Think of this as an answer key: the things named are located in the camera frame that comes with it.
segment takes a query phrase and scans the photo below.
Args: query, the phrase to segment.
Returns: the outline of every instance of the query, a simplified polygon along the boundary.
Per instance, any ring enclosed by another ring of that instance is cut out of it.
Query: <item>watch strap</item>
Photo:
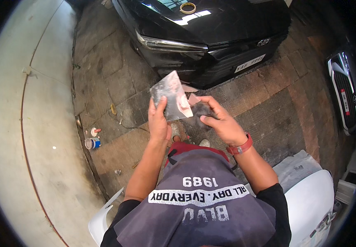
[[[246,133],[247,137],[248,137],[248,140],[242,144],[241,146],[238,146],[238,147],[227,147],[226,150],[232,154],[232,155],[240,155],[242,154],[243,152],[247,151],[251,146],[252,146],[252,138],[251,138],[251,135],[250,133]]]

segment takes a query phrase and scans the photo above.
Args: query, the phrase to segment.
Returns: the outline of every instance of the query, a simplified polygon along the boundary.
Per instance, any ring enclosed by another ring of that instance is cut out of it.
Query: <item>tiled floor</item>
[[[127,184],[149,140],[149,88],[159,78],[131,49],[116,11],[98,2],[85,7],[74,54],[81,66],[73,77],[75,112],[82,118],[86,137],[92,127],[102,129],[102,146],[90,154],[111,196]],[[214,96],[251,133],[256,150],[270,165],[304,149],[332,172],[336,184],[351,152],[342,144],[353,143],[353,137],[339,132],[325,69],[303,26],[293,19],[288,38],[265,66],[197,94]],[[111,103],[116,105],[116,116],[109,110]],[[185,121],[177,123],[181,136],[189,136],[186,141],[199,144],[207,138],[211,147],[225,150],[213,130],[204,133]],[[245,180],[240,169],[235,172]]]

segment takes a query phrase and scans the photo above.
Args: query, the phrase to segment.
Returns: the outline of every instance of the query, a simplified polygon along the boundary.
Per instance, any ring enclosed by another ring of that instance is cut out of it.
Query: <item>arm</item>
[[[149,102],[150,141],[127,184],[124,201],[131,199],[142,201],[156,187],[161,162],[166,152],[167,143],[171,139],[171,126],[163,115],[166,105],[167,99],[164,96],[160,100],[157,109],[152,99]]]
[[[211,96],[200,97],[208,103],[218,119],[201,116],[200,120],[215,129],[216,134],[228,145],[237,147],[244,144],[248,138],[240,125]],[[234,155],[238,165],[244,172],[255,194],[278,183],[277,174],[271,166],[257,153],[252,146],[240,155]]]

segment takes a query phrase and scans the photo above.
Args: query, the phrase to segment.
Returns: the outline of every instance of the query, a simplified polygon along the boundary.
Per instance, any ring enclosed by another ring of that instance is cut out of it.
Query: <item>small container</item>
[[[85,139],[85,146],[87,149],[98,148],[100,145],[101,145],[100,139],[98,139],[97,137]]]

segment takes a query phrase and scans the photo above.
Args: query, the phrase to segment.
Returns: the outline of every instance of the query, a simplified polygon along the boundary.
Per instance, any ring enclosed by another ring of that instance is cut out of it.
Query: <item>license plate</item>
[[[341,96],[343,97],[343,103],[344,103],[344,110],[346,112],[346,115],[349,116],[349,108],[348,108],[348,100],[347,100],[347,94],[345,89],[341,89]]]
[[[261,55],[259,57],[256,57],[256,58],[254,58],[254,59],[252,59],[252,60],[250,60],[248,62],[245,62],[243,64],[238,65],[237,68],[236,68],[236,71],[234,73],[237,73],[237,72],[245,69],[246,67],[249,67],[251,65],[254,65],[254,64],[262,61],[265,56],[266,56],[266,54],[263,54],[263,55]]]

